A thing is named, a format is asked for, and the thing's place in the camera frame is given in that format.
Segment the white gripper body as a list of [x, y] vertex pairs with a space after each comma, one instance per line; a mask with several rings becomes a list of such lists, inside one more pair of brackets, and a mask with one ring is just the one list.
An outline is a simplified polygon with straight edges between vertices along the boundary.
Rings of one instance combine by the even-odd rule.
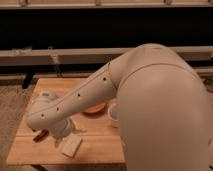
[[49, 131], [55, 139], [67, 137], [74, 129], [75, 125], [69, 118], [58, 121], [49, 127]]

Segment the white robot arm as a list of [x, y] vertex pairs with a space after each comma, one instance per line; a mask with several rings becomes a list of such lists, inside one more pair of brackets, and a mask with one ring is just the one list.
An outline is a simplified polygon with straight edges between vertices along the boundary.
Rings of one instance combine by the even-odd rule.
[[115, 99], [128, 171], [210, 171], [211, 102], [201, 78], [172, 49], [138, 46], [71, 89], [33, 104], [27, 125], [64, 132], [68, 117]]

